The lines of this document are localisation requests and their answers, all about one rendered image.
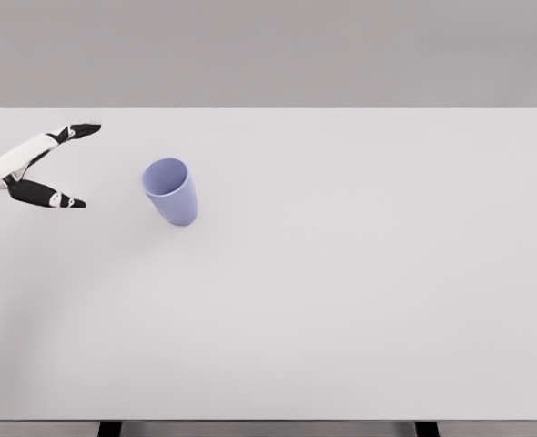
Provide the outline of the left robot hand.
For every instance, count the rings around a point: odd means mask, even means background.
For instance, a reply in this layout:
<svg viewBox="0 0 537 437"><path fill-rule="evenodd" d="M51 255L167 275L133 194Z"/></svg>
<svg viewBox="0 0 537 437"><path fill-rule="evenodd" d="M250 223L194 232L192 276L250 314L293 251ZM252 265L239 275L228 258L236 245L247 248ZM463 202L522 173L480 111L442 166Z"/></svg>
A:
<svg viewBox="0 0 537 437"><path fill-rule="evenodd" d="M25 175L29 168L60 145L92 136L100 129L100 123L67 125L12 147L0 155L0 191L6 190L13 200L41 208L86 208L84 200L29 180Z"/></svg>

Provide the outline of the light purple cup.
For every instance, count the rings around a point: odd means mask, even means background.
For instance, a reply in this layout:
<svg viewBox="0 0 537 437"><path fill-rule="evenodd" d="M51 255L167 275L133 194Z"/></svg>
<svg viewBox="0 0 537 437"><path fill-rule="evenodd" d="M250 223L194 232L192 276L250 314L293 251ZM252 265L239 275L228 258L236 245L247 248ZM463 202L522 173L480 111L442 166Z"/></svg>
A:
<svg viewBox="0 0 537 437"><path fill-rule="evenodd" d="M141 175L141 188L157 211L176 226L188 226L198 215L198 197L187 165L177 158L161 158Z"/></svg>

